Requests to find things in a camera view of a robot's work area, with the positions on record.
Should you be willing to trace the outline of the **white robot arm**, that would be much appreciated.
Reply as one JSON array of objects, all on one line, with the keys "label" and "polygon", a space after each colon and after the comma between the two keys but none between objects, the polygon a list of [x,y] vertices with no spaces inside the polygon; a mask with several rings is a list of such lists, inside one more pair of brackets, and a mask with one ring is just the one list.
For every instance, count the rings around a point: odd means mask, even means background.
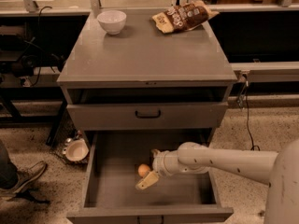
[{"label": "white robot arm", "polygon": [[299,141],[280,152],[217,149],[185,142],[174,151],[154,149],[152,169],[135,185],[147,189],[162,176],[203,174],[209,168],[268,187],[263,224],[299,224]]}]

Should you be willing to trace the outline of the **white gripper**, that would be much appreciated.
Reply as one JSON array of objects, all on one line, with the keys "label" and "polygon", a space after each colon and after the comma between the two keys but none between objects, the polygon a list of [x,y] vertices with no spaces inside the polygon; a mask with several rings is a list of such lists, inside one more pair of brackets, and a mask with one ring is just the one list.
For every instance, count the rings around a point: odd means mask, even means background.
[{"label": "white gripper", "polygon": [[153,149],[152,168],[154,171],[147,172],[135,185],[138,190],[151,187],[158,182],[159,176],[171,176],[179,173],[179,162],[177,151],[160,151]]}]

